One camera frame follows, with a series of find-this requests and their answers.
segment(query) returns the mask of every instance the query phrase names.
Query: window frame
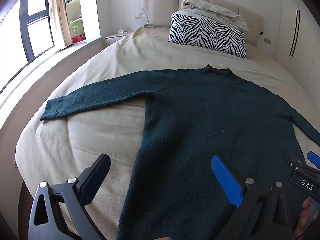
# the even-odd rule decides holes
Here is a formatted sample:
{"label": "window frame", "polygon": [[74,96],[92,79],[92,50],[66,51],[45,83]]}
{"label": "window frame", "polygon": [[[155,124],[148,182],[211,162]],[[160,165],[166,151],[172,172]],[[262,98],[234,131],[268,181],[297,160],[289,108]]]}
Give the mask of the window frame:
{"label": "window frame", "polygon": [[[37,57],[39,57],[40,55],[42,55],[43,53],[45,53],[46,51],[54,47],[54,41],[52,37],[50,17],[49,17],[49,0],[45,0],[45,10],[37,12],[30,16],[28,13],[28,3],[29,3],[29,0],[20,0],[20,32],[21,32],[21,39],[22,39],[24,52],[28,60],[28,63],[23,68],[25,68],[28,64],[30,64],[30,62],[34,61]],[[51,35],[51,40],[53,45],[52,47],[46,49],[45,51],[41,52],[39,55],[35,57],[32,46],[31,46],[29,32],[28,32],[28,24],[44,17],[48,17],[49,30],[50,30],[50,35]]]}

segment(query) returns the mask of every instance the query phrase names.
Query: curtain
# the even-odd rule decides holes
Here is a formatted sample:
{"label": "curtain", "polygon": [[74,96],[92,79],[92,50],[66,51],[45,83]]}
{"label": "curtain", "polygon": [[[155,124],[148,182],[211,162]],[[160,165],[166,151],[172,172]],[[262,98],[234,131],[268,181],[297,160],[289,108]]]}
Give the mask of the curtain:
{"label": "curtain", "polygon": [[72,44],[66,12],[66,0],[49,0],[49,14],[54,45],[64,49]]}

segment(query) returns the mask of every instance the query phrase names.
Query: nightstand drawer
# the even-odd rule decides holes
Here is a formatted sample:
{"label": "nightstand drawer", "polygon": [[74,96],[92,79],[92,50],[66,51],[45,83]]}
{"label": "nightstand drawer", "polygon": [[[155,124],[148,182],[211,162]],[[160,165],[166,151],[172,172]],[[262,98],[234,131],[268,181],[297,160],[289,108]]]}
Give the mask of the nightstand drawer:
{"label": "nightstand drawer", "polygon": [[106,46],[110,46],[111,44],[114,44],[116,41],[119,41],[120,39],[122,39],[124,36],[122,37],[114,37],[114,38],[105,38],[106,41]]}

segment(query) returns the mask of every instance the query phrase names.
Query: wardrobe handle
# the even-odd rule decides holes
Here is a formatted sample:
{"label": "wardrobe handle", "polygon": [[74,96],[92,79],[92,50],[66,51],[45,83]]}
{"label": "wardrobe handle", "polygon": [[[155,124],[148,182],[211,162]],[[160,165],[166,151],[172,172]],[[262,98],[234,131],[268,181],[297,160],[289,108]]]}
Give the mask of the wardrobe handle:
{"label": "wardrobe handle", "polygon": [[294,29],[294,36],[293,36],[293,41],[292,41],[292,45],[291,45],[291,49],[290,49],[290,53],[289,53],[289,57],[291,56],[291,52],[292,52],[292,48],[293,48],[293,44],[294,44],[294,40],[295,40],[295,38],[296,38],[297,23],[298,23],[298,9],[296,10],[296,27],[295,27],[295,29]]}
{"label": "wardrobe handle", "polygon": [[300,27],[300,10],[299,10],[299,21],[298,21],[297,38],[296,38],[296,43],[295,43],[295,45],[294,45],[294,48],[293,48],[293,52],[292,52],[292,55],[291,55],[291,57],[293,57],[293,54],[294,54],[294,50],[296,49],[296,45],[297,45],[297,40],[298,40],[298,35],[299,35],[299,27]]}

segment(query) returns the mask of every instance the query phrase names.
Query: zebra striped pillowcase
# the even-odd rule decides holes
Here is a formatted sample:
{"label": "zebra striped pillowcase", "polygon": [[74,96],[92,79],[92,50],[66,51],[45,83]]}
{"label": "zebra striped pillowcase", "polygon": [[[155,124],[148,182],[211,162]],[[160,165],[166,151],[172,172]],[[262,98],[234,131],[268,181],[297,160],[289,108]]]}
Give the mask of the zebra striped pillowcase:
{"label": "zebra striped pillowcase", "polygon": [[174,13],[168,41],[247,59],[243,32],[213,20]]}

